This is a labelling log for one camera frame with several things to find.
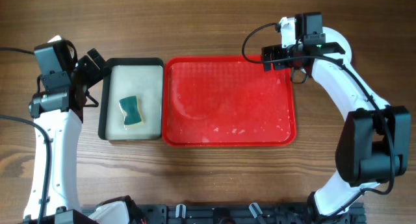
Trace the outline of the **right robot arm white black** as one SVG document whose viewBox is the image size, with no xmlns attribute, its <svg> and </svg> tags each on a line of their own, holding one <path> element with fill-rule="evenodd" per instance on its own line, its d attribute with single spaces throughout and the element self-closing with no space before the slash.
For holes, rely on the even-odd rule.
<svg viewBox="0 0 416 224">
<path fill-rule="evenodd" d="M 408 167 L 411 115 L 376 94 L 352 66 L 352 49 L 320 12 L 271 23 L 281 43 L 262 49 L 264 69 L 304 70 L 339 109 L 344 127 L 335 152 L 336 171 L 308 201 L 309 220 L 332 221 L 367 192 L 388 194 Z"/>
</svg>

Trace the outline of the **green yellow sponge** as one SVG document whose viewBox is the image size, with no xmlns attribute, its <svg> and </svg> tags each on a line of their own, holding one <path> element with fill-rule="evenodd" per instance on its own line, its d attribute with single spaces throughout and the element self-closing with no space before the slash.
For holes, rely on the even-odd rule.
<svg viewBox="0 0 416 224">
<path fill-rule="evenodd" d="M 123 113 L 123 124 L 125 128 L 144 123 L 144 117 L 140 109 L 140 99 L 137 96 L 129 96 L 119 100 L 119 106 Z"/>
</svg>

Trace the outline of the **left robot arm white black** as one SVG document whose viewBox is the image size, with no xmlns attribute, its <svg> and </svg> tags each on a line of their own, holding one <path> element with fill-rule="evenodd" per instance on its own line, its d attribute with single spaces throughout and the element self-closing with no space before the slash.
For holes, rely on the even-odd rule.
<svg viewBox="0 0 416 224">
<path fill-rule="evenodd" d="M 34 55 L 41 74 L 29 103 L 36 148 L 31 194 L 23 223 L 147 223 L 128 195 L 102 202 L 89 216 L 77 192 L 77 145 L 89 88 L 109 75 L 103 57 L 91 49 L 79 58 L 61 36 L 38 45 Z"/>
</svg>

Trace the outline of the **white plate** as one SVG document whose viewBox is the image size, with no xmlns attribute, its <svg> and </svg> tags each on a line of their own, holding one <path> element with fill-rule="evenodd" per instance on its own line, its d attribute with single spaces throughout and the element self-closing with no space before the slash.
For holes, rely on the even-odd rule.
<svg viewBox="0 0 416 224">
<path fill-rule="evenodd" d="M 329 27 L 323 27 L 323 33 L 326 36 L 326 43 L 337 42 L 345 51 L 348 61 L 352 61 L 352 49 L 348 40 L 340 33 Z"/>
</svg>

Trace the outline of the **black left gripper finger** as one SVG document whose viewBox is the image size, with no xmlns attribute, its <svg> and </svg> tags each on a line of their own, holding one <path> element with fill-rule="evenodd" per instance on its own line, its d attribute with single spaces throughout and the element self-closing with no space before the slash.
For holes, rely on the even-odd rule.
<svg viewBox="0 0 416 224">
<path fill-rule="evenodd" d="M 76 76 L 79 78 L 101 78 L 101 70 L 88 56 L 83 56 L 77 61 Z"/>
<path fill-rule="evenodd" d="M 100 69 L 100 74 L 102 77 L 106 77 L 108 74 L 111 73 L 111 69 L 108 67 L 105 59 L 95 48 L 89 50 L 87 54 L 93 60 L 95 65 Z"/>
</svg>

